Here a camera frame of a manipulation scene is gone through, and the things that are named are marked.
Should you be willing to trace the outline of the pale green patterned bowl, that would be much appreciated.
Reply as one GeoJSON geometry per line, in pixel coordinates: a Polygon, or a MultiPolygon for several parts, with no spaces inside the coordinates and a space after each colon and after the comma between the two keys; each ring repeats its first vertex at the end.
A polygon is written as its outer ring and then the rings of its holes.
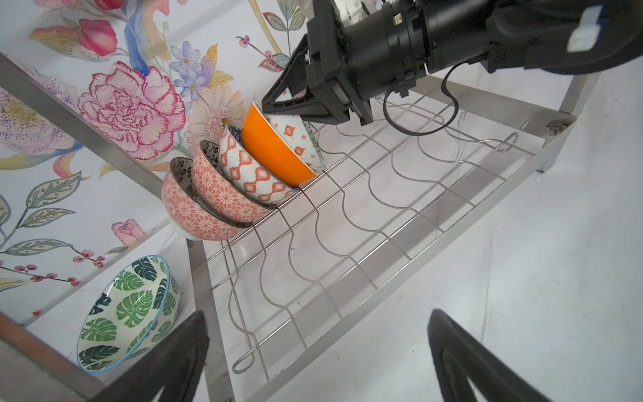
{"type": "Polygon", "coordinates": [[[291,151],[315,174],[321,174],[326,169],[320,148],[307,122],[299,116],[267,114],[266,118],[291,151]]]}

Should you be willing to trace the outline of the dark patterned bowl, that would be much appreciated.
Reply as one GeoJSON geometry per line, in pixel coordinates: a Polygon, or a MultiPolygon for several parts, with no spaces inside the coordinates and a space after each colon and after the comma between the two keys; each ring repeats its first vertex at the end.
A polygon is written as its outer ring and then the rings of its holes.
{"type": "Polygon", "coordinates": [[[191,176],[199,196],[224,217],[241,223],[256,223],[276,210],[251,199],[224,176],[218,159],[219,145],[202,140],[193,160],[191,176]]]}

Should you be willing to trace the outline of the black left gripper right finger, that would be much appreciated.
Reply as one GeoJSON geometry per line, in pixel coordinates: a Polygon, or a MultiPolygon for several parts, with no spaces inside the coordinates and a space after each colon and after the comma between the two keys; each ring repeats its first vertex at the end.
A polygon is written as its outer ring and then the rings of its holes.
{"type": "Polygon", "coordinates": [[[445,401],[547,401],[448,314],[435,309],[427,327],[430,350],[445,401]]]}

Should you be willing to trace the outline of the dark floral bowl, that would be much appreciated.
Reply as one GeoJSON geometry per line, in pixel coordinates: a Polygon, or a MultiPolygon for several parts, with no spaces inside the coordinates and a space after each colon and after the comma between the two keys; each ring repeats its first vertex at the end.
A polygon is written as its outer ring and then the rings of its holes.
{"type": "Polygon", "coordinates": [[[251,223],[227,218],[206,204],[193,186],[192,166],[192,159],[173,158],[162,182],[162,202],[172,222],[203,241],[226,241],[249,229],[251,223]]]}

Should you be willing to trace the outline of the blue geometric pattern bowl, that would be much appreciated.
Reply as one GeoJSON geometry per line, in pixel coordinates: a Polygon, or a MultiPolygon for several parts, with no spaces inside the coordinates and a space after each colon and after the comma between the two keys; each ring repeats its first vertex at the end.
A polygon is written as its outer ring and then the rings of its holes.
{"type": "Polygon", "coordinates": [[[243,194],[264,205],[278,205],[296,189],[284,184],[258,163],[240,143],[241,130],[227,125],[219,143],[219,165],[224,176],[243,194]]]}

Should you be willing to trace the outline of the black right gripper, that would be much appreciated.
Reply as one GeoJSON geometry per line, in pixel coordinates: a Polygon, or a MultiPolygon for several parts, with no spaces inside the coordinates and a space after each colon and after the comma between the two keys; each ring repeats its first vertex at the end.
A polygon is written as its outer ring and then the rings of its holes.
{"type": "Polygon", "coordinates": [[[264,114],[330,125],[356,115],[368,125],[373,97],[406,95],[424,76],[428,35],[419,2],[386,3],[348,27],[332,1],[314,2],[313,11],[307,33],[261,101],[264,114]],[[277,100],[285,90],[291,99],[277,100]]]}

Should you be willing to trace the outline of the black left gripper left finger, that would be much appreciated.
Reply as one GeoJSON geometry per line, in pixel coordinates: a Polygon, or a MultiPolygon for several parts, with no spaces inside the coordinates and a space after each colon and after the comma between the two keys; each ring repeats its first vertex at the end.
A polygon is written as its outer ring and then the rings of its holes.
{"type": "Polygon", "coordinates": [[[191,401],[208,349],[206,317],[197,311],[92,400],[191,401]]]}

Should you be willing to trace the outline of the plain white bowl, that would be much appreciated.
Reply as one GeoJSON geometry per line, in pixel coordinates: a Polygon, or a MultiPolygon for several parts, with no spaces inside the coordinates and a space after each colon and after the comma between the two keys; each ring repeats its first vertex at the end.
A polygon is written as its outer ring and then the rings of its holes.
{"type": "Polygon", "coordinates": [[[244,119],[241,140],[244,149],[284,184],[296,188],[315,179],[316,173],[290,149],[254,102],[244,119]]]}

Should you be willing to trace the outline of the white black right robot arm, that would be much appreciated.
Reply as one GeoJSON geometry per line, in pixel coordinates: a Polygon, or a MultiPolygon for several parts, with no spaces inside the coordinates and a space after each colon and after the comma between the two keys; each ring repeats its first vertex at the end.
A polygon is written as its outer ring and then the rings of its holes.
{"type": "Polygon", "coordinates": [[[479,63],[559,75],[609,70],[642,54],[639,1],[388,1],[358,21],[335,1],[313,17],[262,109],[339,125],[373,121],[378,95],[408,95],[440,70],[479,63]]]}

